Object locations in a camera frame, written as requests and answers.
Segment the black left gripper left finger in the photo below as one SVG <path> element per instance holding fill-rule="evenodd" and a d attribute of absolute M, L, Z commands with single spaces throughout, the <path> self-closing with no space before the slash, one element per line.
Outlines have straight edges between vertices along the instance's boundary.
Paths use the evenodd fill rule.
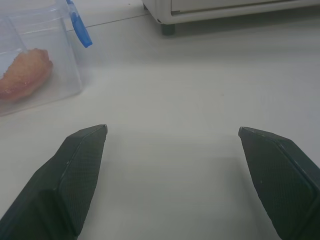
<path fill-rule="evenodd" d="M 108 127 L 69 135 L 0 220 L 2 240 L 76 240 L 97 186 Z"/>

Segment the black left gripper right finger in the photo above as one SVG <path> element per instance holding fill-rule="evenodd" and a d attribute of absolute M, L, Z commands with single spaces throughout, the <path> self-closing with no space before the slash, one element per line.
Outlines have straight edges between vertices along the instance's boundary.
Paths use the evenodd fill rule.
<path fill-rule="evenodd" d="M 257 195 L 282 240 L 320 238 L 320 169 L 290 139 L 240 127 Z"/>

